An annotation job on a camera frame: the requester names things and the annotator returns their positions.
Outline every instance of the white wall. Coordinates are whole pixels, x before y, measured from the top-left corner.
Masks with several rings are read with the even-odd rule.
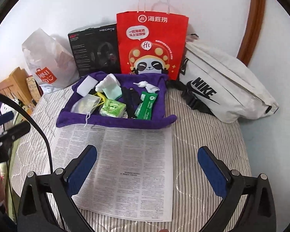
[[[280,105],[273,116],[241,123],[253,175],[270,180],[280,232],[290,223],[290,17],[276,0],[266,0],[249,68]]]
[[[165,0],[148,0],[166,11]],[[70,50],[67,34],[79,27],[115,20],[135,10],[138,0],[19,0],[0,25],[0,81],[17,66],[27,67],[22,43],[37,28],[59,37]],[[188,33],[236,56],[244,35],[250,0],[171,0],[171,12],[190,18]]]

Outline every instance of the black box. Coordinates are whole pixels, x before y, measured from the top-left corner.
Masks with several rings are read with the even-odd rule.
[[[68,34],[79,75],[121,73],[116,24],[83,27]]]

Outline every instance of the green tissue packet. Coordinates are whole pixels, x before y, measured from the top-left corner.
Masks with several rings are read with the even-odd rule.
[[[137,119],[147,119],[150,120],[152,118],[152,106],[157,98],[157,93],[149,93],[149,92],[142,92],[141,103],[135,111],[135,116]]]
[[[101,116],[121,118],[126,109],[126,105],[112,99],[106,99],[100,109]]]

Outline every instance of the striped mattress pad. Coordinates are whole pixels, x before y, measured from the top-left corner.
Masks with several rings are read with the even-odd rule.
[[[42,96],[32,117],[52,144],[58,128],[56,120],[73,91],[71,87]],[[251,176],[240,126],[237,121],[226,124],[216,117],[191,110],[181,98],[181,92],[169,89],[165,99],[166,115],[177,115],[172,124],[173,145],[173,211],[171,222],[136,222],[113,218],[80,208],[92,228],[98,232],[152,232],[168,229],[170,232],[199,231],[218,207],[221,198],[214,194],[197,161],[197,151],[208,146],[213,154],[230,169]],[[29,171],[38,175],[48,163],[46,145],[39,133],[32,128],[24,136],[16,151],[11,183],[20,196]],[[57,220],[59,213],[53,196],[50,204]],[[231,230],[243,208],[245,197],[230,220],[226,231]]]

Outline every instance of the silver screw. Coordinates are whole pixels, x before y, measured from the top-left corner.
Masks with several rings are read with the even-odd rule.
[[[29,177],[29,178],[31,178],[32,176],[34,176],[34,172],[29,172],[28,174],[27,174],[27,176]]]
[[[266,180],[268,178],[264,173],[260,174],[260,177],[261,177],[261,179],[264,179],[264,180]]]
[[[233,170],[231,171],[231,173],[232,173],[234,176],[239,176],[239,175],[240,175],[240,172],[237,171],[236,169],[233,169]]]
[[[63,173],[63,169],[62,168],[57,168],[55,171],[55,174],[60,175]]]

